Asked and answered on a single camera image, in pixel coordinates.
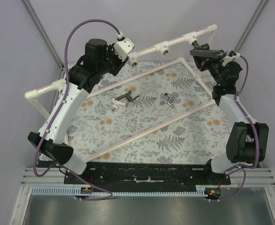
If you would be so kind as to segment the white pipe frame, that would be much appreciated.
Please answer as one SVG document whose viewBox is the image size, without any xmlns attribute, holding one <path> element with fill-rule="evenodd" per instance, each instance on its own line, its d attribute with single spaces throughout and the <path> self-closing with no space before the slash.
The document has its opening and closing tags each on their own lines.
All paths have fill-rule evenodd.
<svg viewBox="0 0 275 225">
<path fill-rule="evenodd" d="M 119 100 L 128 107 L 112 111 L 112 99 L 129 90 L 134 98 Z M 160 105 L 164 94 L 173 96 L 172 108 Z M 200 72 L 183 57 L 135 74 L 125 71 L 118 82 L 102 80 L 79 106 L 64 143 L 85 161 L 116 158 L 126 162 L 170 158 L 191 146 L 191 119 L 215 104 Z"/>
</svg>

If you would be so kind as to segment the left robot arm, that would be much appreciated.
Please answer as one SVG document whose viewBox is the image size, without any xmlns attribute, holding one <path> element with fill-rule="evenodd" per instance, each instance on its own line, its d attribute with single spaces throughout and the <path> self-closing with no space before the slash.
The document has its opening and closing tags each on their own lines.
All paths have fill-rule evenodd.
<svg viewBox="0 0 275 225">
<path fill-rule="evenodd" d="M 102 39 L 90 39 L 85 44 L 84 55 L 69 70 L 57 105 L 39 131 L 29 133 L 28 141 L 56 163 L 81 175 L 87 165 L 71 146 L 64 144 L 65 134 L 79 106 L 101 77 L 107 73 L 116 76 L 129 60 L 128 54 L 134 46 L 128 37 L 111 45 Z"/>
</svg>

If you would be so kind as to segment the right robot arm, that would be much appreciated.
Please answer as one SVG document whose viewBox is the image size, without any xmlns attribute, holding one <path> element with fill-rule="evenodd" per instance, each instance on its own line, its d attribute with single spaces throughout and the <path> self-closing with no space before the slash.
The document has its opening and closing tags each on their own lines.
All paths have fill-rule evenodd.
<svg viewBox="0 0 275 225">
<path fill-rule="evenodd" d="M 266 157 L 269 127 L 254 119 L 240 101 L 236 82 L 242 67 L 235 61 L 240 55 L 211 50 L 209 45 L 195 46 L 190 54 L 198 70 L 208 71 L 215 80 L 212 98 L 233 125 L 226 152 L 207 162 L 209 171 L 228 175 L 237 169 L 256 168 Z"/>
</svg>

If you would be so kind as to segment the dark long faucet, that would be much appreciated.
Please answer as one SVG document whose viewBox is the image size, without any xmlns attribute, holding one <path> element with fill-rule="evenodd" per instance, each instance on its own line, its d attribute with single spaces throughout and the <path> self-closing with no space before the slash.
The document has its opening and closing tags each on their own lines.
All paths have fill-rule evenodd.
<svg viewBox="0 0 275 225">
<path fill-rule="evenodd" d="M 194 50 L 209 50 L 210 46 L 208 43 L 205 43 L 203 45 L 199 45 L 197 41 L 192 42 L 191 44 L 193 46 Z"/>
</svg>

